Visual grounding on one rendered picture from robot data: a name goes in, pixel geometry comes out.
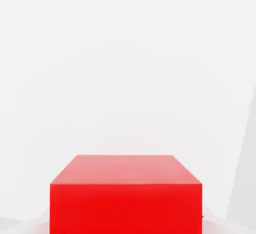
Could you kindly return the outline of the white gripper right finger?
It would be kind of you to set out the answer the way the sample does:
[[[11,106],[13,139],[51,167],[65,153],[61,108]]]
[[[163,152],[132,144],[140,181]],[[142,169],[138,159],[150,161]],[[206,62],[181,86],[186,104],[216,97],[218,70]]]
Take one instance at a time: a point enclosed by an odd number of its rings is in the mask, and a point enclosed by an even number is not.
[[[202,217],[202,234],[227,234],[227,230],[216,219],[204,215]]]

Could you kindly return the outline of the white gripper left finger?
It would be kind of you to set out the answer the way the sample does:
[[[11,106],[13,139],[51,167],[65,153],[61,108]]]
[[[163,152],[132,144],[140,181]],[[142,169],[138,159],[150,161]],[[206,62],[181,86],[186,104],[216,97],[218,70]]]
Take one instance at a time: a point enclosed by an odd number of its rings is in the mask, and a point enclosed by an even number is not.
[[[24,224],[23,234],[50,234],[50,210]]]

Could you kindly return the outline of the small red cube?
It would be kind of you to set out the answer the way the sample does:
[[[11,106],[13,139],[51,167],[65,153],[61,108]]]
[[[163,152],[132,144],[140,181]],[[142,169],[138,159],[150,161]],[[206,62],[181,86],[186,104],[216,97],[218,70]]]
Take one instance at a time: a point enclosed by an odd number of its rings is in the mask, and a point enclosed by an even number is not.
[[[50,183],[49,234],[203,234],[203,185],[172,155],[77,155]]]

